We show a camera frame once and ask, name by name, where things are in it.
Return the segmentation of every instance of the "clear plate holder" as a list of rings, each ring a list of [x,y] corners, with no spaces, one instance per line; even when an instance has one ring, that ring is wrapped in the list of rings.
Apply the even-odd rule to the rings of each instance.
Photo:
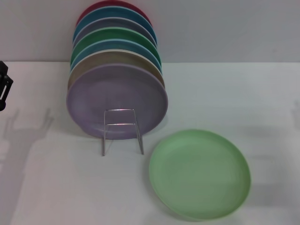
[[[133,121],[133,123],[109,123],[109,124],[106,124],[106,121],[105,121],[106,114],[109,113],[109,112],[114,112],[114,111],[132,111],[134,116],[135,116],[135,120]],[[107,110],[104,111],[104,134],[103,134],[102,156],[105,156],[106,127],[107,126],[122,126],[122,125],[126,125],[126,126],[127,125],[135,125],[136,136],[137,136],[137,139],[139,141],[141,154],[142,155],[144,154],[143,137],[141,136],[140,129],[139,129],[139,126],[137,124],[135,110],[134,109],[107,109]]]

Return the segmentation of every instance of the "white tabletop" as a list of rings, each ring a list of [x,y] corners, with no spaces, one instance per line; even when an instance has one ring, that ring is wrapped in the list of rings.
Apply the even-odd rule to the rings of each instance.
[[[66,111],[69,63],[7,65],[14,84],[0,112],[1,225],[190,224],[148,180],[155,145],[188,128],[232,141],[252,175],[238,211],[202,224],[300,224],[300,64],[163,64],[169,108],[144,135],[145,155],[132,139],[107,141],[105,157],[101,140]]]

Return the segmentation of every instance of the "stack of plates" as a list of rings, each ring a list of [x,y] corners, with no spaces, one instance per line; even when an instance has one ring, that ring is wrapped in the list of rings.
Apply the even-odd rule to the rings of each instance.
[[[147,16],[118,0],[98,2],[79,17],[73,36],[67,108],[81,129],[103,137],[104,112],[134,109],[143,135],[168,107],[157,39]],[[130,111],[106,118],[130,123]],[[110,126],[107,139],[136,137],[135,127]]]

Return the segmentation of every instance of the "white background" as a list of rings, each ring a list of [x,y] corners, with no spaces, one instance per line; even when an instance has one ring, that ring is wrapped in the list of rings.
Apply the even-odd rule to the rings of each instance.
[[[68,61],[98,0],[0,0],[0,59]],[[299,62],[299,0],[126,0],[148,15],[163,62]]]
[[[232,141],[252,175],[245,204],[203,225],[300,224],[299,64],[165,63],[169,108],[143,137],[145,155],[132,139],[108,141],[105,157],[101,140],[85,135],[66,111],[68,63],[7,64],[15,83],[0,113],[1,225],[192,224],[161,204],[148,180],[155,145],[187,128]],[[47,108],[54,121],[28,147]],[[11,133],[19,136],[8,141],[5,124],[17,110]]]

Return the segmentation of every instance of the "green plate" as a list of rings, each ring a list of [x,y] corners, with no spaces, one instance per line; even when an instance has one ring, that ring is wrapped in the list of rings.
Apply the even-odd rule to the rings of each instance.
[[[98,41],[114,38],[133,41],[144,46],[157,58],[159,64],[161,65],[161,60],[156,47],[145,36],[133,30],[121,27],[101,28],[84,36],[73,49],[71,64],[73,63],[76,56],[89,45]]]
[[[151,157],[149,173],[160,200],[191,220],[234,212],[251,185],[241,152],[225,138],[204,130],[180,131],[161,141]]]

